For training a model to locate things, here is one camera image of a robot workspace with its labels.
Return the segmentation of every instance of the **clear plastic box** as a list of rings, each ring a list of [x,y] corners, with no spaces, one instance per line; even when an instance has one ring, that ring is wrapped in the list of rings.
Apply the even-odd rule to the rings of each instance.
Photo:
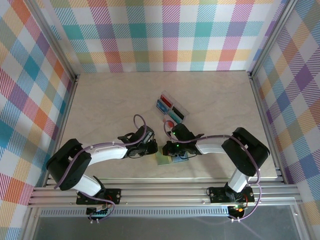
[[[189,112],[182,107],[167,91],[163,91],[157,99],[156,107],[163,113],[163,122],[173,121],[175,124],[183,123]]]

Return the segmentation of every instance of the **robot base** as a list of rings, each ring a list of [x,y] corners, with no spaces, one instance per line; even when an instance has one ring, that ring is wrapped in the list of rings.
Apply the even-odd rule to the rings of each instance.
[[[254,203],[255,196],[251,187],[245,187],[241,192],[235,193],[235,199],[230,198],[225,187],[208,187],[206,194],[212,204],[219,203]]]

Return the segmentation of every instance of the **black mounting bracket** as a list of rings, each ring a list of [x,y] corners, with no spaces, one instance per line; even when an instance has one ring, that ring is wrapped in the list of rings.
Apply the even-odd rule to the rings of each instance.
[[[114,204],[118,205],[121,199],[121,189],[120,188],[105,188],[103,183],[96,177],[93,176],[95,180],[100,184],[101,190],[94,195],[95,198],[98,199],[105,199],[114,202]],[[105,201],[93,200],[81,192],[77,193],[76,197],[76,204],[77,205],[105,205]]]
[[[253,194],[253,190],[251,187],[245,187],[241,192],[237,194],[236,200],[232,200],[226,194],[225,187],[208,187],[206,189],[206,194],[210,198],[210,203],[212,204],[220,204],[220,203],[254,203],[255,196]]]

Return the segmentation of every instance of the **metal extrusion bar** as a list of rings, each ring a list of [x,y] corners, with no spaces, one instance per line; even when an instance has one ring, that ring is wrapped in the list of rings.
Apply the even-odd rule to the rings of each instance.
[[[275,166],[279,168],[279,170],[281,172],[281,177],[283,178],[283,181],[285,183],[288,183],[288,178],[286,176],[285,168],[284,168],[282,162],[280,161],[280,156],[277,151],[277,146],[276,146],[276,143],[275,143],[273,135],[272,135],[272,130],[271,130],[271,127],[270,127],[270,124],[268,121],[267,114],[264,111],[262,99],[260,98],[257,85],[256,85],[255,81],[252,80],[252,78],[250,76],[249,76],[249,79],[250,79],[250,84],[251,84],[252,92],[254,95],[255,103],[258,108],[258,112],[259,112],[259,115],[260,115],[260,118],[262,121],[262,126],[264,129],[266,140],[269,145],[269,149],[270,149],[270,153],[271,153],[273,162],[274,162]]]
[[[127,183],[105,184],[106,188],[121,188],[120,206],[127,207],[191,207],[230,206],[230,203],[210,203],[206,194],[208,187],[223,187],[223,183],[180,182],[180,183]],[[251,185],[253,194],[258,196],[259,188]],[[261,205],[287,205],[300,202],[295,185],[261,183]],[[76,205],[75,190],[60,191],[52,187],[36,187],[29,201],[29,207],[79,207]]]
[[[57,137],[56,137],[56,141],[55,141],[55,146],[54,146],[54,150],[53,152],[56,153],[59,148],[60,148],[60,145],[61,145],[61,140],[62,140],[62,137],[64,135],[64,132],[65,132],[65,129],[66,129],[66,125],[67,125],[67,120],[68,120],[68,117],[69,117],[69,113],[70,113],[70,110],[71,110],[71,105],[72,105],[72,102],[75,98],[75,93],[76,93],[76,90],[77,90],[77,86],[78,86],[78,81],[74,81],[72,83],[72,86],[71,86],[71,89],[70,89],[70,95],[69,95],[69,98],[68,98],[68,101],[67,101],[67,104],[66,104],[66,109],[63,113],[63,116],[62,116],[62,121],[61,121],[61,127],[59,129],[59,132],[57,134]],[[45,173],[45,176],[43,178],[43,182],[42,182],[42,186],[46,186],[47,185],[47,181],[49,179],[49,172],[46,171]]]

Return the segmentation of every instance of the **aluminum frame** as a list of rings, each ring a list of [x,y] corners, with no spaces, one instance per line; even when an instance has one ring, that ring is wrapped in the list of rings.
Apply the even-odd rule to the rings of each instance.
[[[226,180],[228,178],[104,178],[101,182],[107,188],[122,189],[121,202],[117,207],[124,211],[135,208],[149,210],[158,207],[165,209],[171,207],[177,210],[188,207],[205,211],[210,207],[230,206],[229,203],[210,203],[210,198],[206,194],[208,187],[223,187]],[[57,217],[83,217],[79,211],[83,211],[86,205],[76,205],[77,192],[75,190],[55,190],[53,189],[54,185],[54,180],[49,178],[46,187],[34,189],[27,213],[27,218],[30,220],[22,240],[33,239],[39,217],[45,217],[44,210],[51,210],[51,212],[56,210],[56,213],[63,213],[57,214]],[[302,199],[297,186],[284,184],[281,176],[263,178],[260,185],[262,198],[259,205],[290,205],[300,238],[310,239],[299,208]],[[251,187],[253,193],[257,195],[258,187],[253,184]]]
[[[65,128],[66,128],[69,112],[71,110],[71,105],[74,100],[76,89],[78,86],[78,78],[79,78],[79,75],[77,75],[76,79],[72,82],[70,96],[69,96],[69,99],[66,104],[66,110],[65,110],[63,117],[62,117],[61,128],[60,128],[59,133],[57,135],[56,143],[54,146],[54,152],[56,152],[59,149],[60,144],[61,144],[61,140],[63,137],[63,133],[65,131]],[[43,178],[42,186],[45,187],[47,185],[48,179],[49,179],[49,172],[46,171],[44,178]],[[39,218],[39,211],[40,211],[40,208],[38,208],[38,207],[28,207],[27,208],[27,211],[23,217],[21,231],[20,231],[20,234],[18,237],[19,240],[33,239],[33,235],[35,233],[38,218]]]
[[[274,141],[274,138],[272,136],[272,130],[271,127],[268,123],[268,117],[266,112],[264,111],[264,107],[263,107],[263,103],[262,103],[262,99],[259,95],[259,90],[257,87],[256,82],[252,79],[252,77],[250,76],[250,74],[248,74],[249,80],[250,80],[250,85],[252,88],[252,92],[253,92],[253,96],[255,99],[255,103],[256,106],[258,108],[258,112],[262,121],[262,127],[266,136],[266,140],[268,142],[269,148],[270,148],[270,154],[272,156],[274,165],[276,168],[279,168],[281,171],[281,176],[283,178],[283,181],[287,184],[288,183],[288,178],[286,175],[286,171],[285,168],[282,164],[282,162],[280,161],[280,155],[277,151],[277,147],[276,147],[276,143]]]

